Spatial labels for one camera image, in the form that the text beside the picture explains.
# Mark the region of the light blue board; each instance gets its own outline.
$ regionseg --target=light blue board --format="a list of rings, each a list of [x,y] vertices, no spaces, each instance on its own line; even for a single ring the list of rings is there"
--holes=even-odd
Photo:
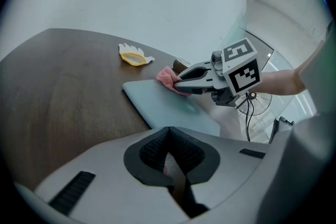
[[[124,91],[151,128],[175,126],[219,136],[220,126],[190,98],[156,80],[131,81]]]

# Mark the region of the white wall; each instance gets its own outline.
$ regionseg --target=white wall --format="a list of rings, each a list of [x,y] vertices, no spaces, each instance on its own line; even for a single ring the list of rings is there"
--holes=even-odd
[[[0,60],[56,27],[120,36],[203,61],[245,11],[246,0],[9,0],[1,17]]]
[[[323,0],[248,0],[241,23],[296,68],[324,38],[331,21]]]

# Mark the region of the dark wood table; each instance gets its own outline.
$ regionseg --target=dark wood table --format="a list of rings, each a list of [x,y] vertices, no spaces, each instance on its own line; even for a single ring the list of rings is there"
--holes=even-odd
[[[119,56],[124,42],[155,61],[127,64]],[[155,79],[174,59],[137,42],[73,29],[48,29],[18,46],[0,62],[1,151],[13,180],[34,190],[90,147],[148,130],[122,85]],[[223,121],[210,96],[195,100]],[[230,137],[225,125],[221,133]]]

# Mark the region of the cable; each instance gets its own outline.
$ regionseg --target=cable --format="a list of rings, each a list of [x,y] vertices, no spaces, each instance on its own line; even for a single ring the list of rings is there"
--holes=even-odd
[[[253,110],[252,110],[252,114],[251,114],[251,117],[250,117],[250,119],[249,119],[249,121],[248,121],[248,124],[247,124],[247,136],[248,137],[250,137],[250,135],[249,135],[249,133],[248,133],[248,127],[249,127],[249,125],[250,125],[250,121],[251,121],[251,119],[252,119],[252,116],[253,116],[253,113],[254,113],[254,105],[253,105],[253,103],[252,103],[252,101],[250,100],[250,98],[248,97],[248,101],[250,101],[251,102],[251,105],[252,105],[252,108],[253,108]]]
[[[248,128],[247,128],[248,112],[250,110],[250,102],[249,102],[250,98],[248,97],[247,93],[246,93],[246,100],[247,100],[247,113],[246,113],[246,119],[245,119],[245,132],[246,132],[246,136],[247,136],[247,141],[251,141],[249,133],[248,133]]]

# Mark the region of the yellow glove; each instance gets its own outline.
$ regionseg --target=yellow glove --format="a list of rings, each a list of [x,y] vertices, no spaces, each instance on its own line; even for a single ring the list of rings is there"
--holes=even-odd
[[[119,44],[119,54],[121,58],[132,66],[141,66],[154,61],[154,57],[145,57],[142,49],[129,46],[126,43]]]

